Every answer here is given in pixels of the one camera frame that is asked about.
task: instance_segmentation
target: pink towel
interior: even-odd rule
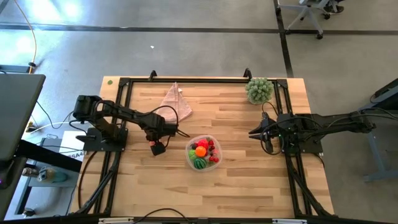
[[[177,83],[173,83],[170,90],[167,92],[163,102],[160,104],[171,106],[178,113],[179,121],[192,114],[192,109],[184,100],[181,93],[178,91]],[[174,111],[171,108],[161,108],[156,111],[157,114],[163,116],[168,123],[176,123],[177,119]]]

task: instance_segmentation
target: green plant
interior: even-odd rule
[[[271,99],[273,89],[272,82],[267,81],[266,78],[253,78],[246,85],[248,100],[255,105],[265,103]]]

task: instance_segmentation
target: clear plastic bowl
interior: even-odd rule
[[[191,160],[191,159],[189,158],[188,153],[189,153],[190,150],[192,150],[191,145],[192,145],[193,143],[198,142],[198,141],[201,140],[201,139],[206,139],[206,138],[210,138],[211,140],[213,140],[215,149],[218,151],[218,153],[217,153],[217,158],[219,159],[219,161],[216,162],[216,163],[214,163],[214,162],[210,163],[210,162],[209,162],[210,153],[208,153],[208,155],[207,155],[206,157],[204,157],[205,160],[206,160],[206,168],[204,168],[204,169],[197,169],[197,168],[195,168],[195,166],[193,165],[193,160]],[[192,169],[194,169],[194,170],[196,170],[196,171],[199,171],[199,172],[205,172],[205,171],[213,170],[213,169],[215,169],[216,167],[219,166],[219,164],[220,164],[221,161],[223,160],[223,151],[222,151],[221,146],[220,146],[219,142],[217,141],[217,139],[214,138],[213,136],[209,135],[209,134],[206,134],[206,135],[201,135],[201,136],[195,137],[195,138],[191,139],[191,141],[188,142],[187,146],[185,147],[185,157],[187,158],[187,162],[188,162],[188,164],[192,167]]]

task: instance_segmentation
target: gray floor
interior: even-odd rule
[[[272,0],[20,0],[33,23],[85,26],[228,27],[276,29]],[[296,0],[282,0],[295,4]],[[319,21],[325,30],[397,30],[396,0],[347,0],[344,14]],[[285,26],[297,15],[282,11]],[[313,29],[304,20],[294,29]],[[24,24],[10,1],[0,23]],[[256,77],[286,77],[278,34],[36,31],[36,73],[47,80],[39,101],[54,121],[61,121],[77,95],[95,95],[105,75],[241,76],[246,67]],[[25,65],[32,56],[27,30],[0,30],[0,63]],[[295,77],[305,79],[313,113],[347,113],[397,77],[398,36],[312,35],[287,38]],[[41,125],[47,118],[36,108]],[[25,136],[37,142],[47,133],[62,137],[64,128]],[[398,222],[398,180],[364,183],[376,171],[362,134],[340,133],[322,141],[326,176],[335,213],[341,217]],[[43,194],[58,194],[45,190]],[[67,208],[69,198],[57,206]]]

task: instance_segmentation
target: wooden tabletop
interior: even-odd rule
[[[104,100],[116,99],[119,78],[104,77],[100,93]],[[310,113],[303,79],[288,78],[287,81],[294,113]],[[130,108],[147,112],[158,107],[171,86],[171,83],[134,83]],[[155,209],[170,207],[187,217],[293,217],[284,156],[270,156],[261,149],[259,141],[248,138],[248,131],[261,120],[261,105],[247,101],[244,85],[181,83],[178,87],[193,110],[192,115],[180,123],[180,129],[192,138],[202,134],[214,136],[223,150],[222,163],[213,171],[194,171],[184,154],[190,139],[181,136],[171,138],[167,151],[155,157],[145,133],[137,125],[128,123],[129,137],[121,157],[111,215],[142,217]],[[274,97],[271,103],[276,105]],[[271,106],[264,108],[276,119]],[[89,155],[85,156],[82,168]],[[88,165],[81,190],[83,203],[98,186],[103,157],[104,153],[97,153]],[[333,213],[322,163],[312,154],[302,157],[308,188],[324,208]],[[300,191],[299,195],[304,211]],[[71,211],[77,209],[75,194]],[[177,217],[178,214],[161,211],[153,216]]]

